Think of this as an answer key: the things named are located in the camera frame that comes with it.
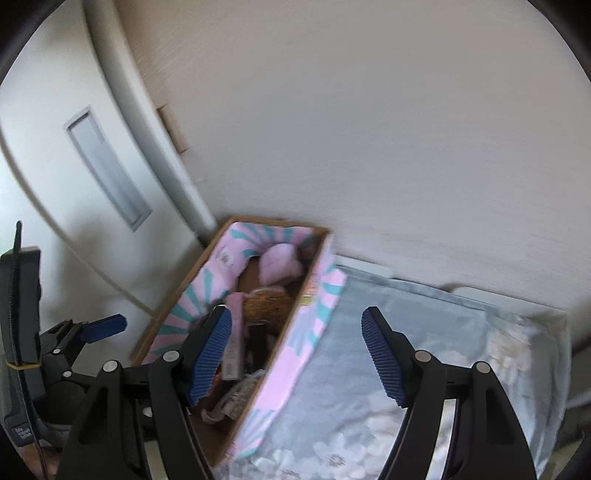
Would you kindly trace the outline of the white sliding door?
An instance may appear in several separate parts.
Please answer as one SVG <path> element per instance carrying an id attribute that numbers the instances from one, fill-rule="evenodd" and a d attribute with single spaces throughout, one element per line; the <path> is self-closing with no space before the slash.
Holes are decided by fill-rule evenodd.
<path id="1" fill-rule="evenodd" d="M 1 241 L 41 251 L 41 320 L 159 314 L 213 222 L 110 1 L 47 13 L 1 85 Z"/>

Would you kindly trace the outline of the pink striped cardboard box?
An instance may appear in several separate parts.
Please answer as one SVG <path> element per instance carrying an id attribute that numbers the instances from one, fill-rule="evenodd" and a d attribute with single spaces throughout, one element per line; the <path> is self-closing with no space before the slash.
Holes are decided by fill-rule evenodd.
<path id="1" fill-rule="evenodd" d="M 332 240 L 325 227 L 229 219 L 146 334 L 135 364 L 179 349 L 216 305 L 228 308 L 222 355 L 188 394 L 212 467 L 256 452 L 315 352 L 346 284 Z"/>

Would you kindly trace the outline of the brown plush toy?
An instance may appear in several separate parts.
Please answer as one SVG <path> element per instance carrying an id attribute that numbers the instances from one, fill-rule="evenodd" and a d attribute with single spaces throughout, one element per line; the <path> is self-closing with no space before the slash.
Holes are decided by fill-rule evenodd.
<path id="1" fill-rule="evenodd" d="M 259 289 L 245 295 L 243 303 L 243 321 L 250 323 L 267 321 L 280 335 L 287 320 L 290 319 L 294 298 L 281 289 Z"/>

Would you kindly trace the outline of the pink fluffy headband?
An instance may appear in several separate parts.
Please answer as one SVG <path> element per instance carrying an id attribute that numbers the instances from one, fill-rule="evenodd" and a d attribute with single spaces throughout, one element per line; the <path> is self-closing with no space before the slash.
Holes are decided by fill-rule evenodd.
<path id="1" fill-rule="evenodd" d="M 259 258 L 259 283 L 263 286 L 283 285 L 304 275 L 304 265 L 293 244 L 273 245 Z"/>

